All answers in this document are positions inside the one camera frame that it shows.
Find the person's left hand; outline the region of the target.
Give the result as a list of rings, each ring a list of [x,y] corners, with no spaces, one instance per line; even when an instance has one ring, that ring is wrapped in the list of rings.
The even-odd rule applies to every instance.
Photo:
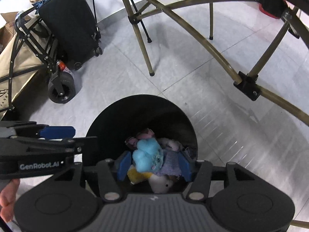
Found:
[[[1,218],[6,223],[14,217],[14,205],[19,185],[20,179],[13,179],[1,191]]]

